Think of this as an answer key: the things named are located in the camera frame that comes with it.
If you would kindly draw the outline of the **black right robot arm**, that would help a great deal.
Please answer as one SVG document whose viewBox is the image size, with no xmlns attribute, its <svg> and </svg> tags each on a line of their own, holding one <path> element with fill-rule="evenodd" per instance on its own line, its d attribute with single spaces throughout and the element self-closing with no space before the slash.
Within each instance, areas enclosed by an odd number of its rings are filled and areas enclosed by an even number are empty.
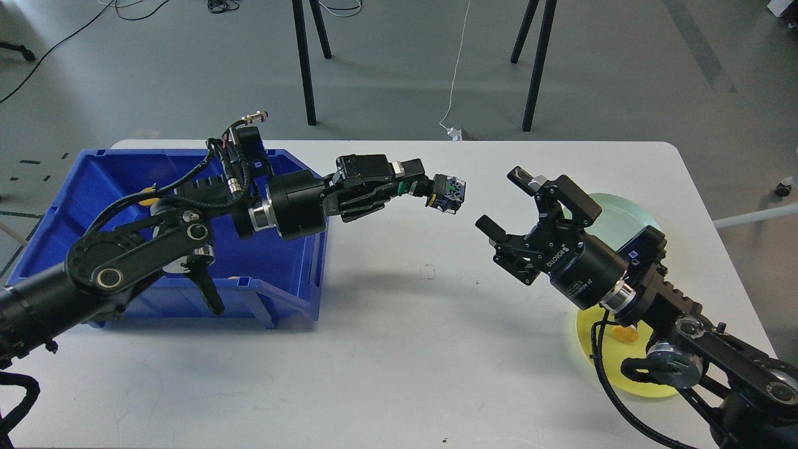
<svg viewBox="0 0 798 449">
<path fill-rule="evenodd" d="M 676 389 L 707 421 L 721 448 L 796 447 L 796 367 L 730 335 L 724 323 L 713 324 L 702 315 L 701 304 L 666 281 L 661 231 L 647 226 L 613 250 L 586 232 L 602 210 L 570 177 L 549 181 L 516 166 L 507 178 L 535 199 L 538 223 L 525 235 L 508 234 L 487 216 L 476 227 L 495 248 L 496 264 L 514 278 L 530 284 L 544 273 L 579 309 L 604 308 L 604 317 L 590 330 L 590 357 L 626 421 L 661 445 L 683 447 L 634 416 L 606 376 L 605 327 L 643 322 L 653 331 L 646 355 L 622 361 L 622 375 Z"/>
</svg>

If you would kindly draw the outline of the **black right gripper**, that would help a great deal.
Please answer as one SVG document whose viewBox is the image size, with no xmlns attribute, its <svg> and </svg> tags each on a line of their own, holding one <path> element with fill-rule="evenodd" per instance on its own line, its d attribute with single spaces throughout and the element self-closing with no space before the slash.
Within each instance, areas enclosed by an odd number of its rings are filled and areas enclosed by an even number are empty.
<svg viewBox="0 0 798 449">
<path fill-rule="evenodd" d="M 495 249 L 493 261 L 513 278 L 531 285 L 539 274 L 586 310 L 599 303 L 625 304 L 627 262 L 603 241 L 584 232 L 602 214 L 601 206 L 567 175 L 550 180 L 521 166 L 507 179 L 535 200 L 538 221 L 526 236 L 507 234 L 487 215 L 476 227 Z"/>
</svg>

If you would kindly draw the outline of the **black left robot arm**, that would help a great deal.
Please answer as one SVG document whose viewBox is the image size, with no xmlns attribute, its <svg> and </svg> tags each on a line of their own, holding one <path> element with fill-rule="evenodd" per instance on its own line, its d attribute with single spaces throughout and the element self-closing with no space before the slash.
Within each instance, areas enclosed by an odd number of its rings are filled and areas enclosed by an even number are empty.
<svg viewBox="0 0 798 449">
<path fill-rule="evenodd" d="M 242 239 L 274 228 L 285 241 L 327 230 L 327 219 L 351 222 L 382 210 L 393 197 L 422 197 L 427 207 L 456 213 L 464 184 L 427 177 L 419 159 L 345 155 L 336 171 L 276 175 L 262 147 L 258 110 L 209 138 L 207 154 L 185 175 L 114 201 L 69 248 L 65 261 L 2 289 L 2 385 L 22 387 L 20 403 L 2 416 L 2 447 L 41 392 L 28 375 L 9 373 L 14 359 L 37 347 L 57 352 L 56 337 L 94 316 L 123 312 L 167 272 L 190 279 L 216 315 L 225 306 L 211 279 L 211 220 L 231 216 Z"/>
</svg>

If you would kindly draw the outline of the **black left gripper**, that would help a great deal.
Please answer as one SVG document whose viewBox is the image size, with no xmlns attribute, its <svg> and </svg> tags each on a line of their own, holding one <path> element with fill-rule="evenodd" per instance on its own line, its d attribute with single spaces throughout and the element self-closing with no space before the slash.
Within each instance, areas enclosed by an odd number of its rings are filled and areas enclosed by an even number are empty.
<svg viewBox="0 0 798 449">
<path fill-rule="evenodd" d="M 390 162 L 385 154 L 345 155 L 336 167 L 326 177 L 310 170 L 269 177 L 265 193 L 249 205 L 249 232 L 275 228 L 292 241 L 324 232 L 331 216 L 348 223 L 382 210 L 396 196 L 436 195 L 435 181 L 417 158 Z"/>
</svg>

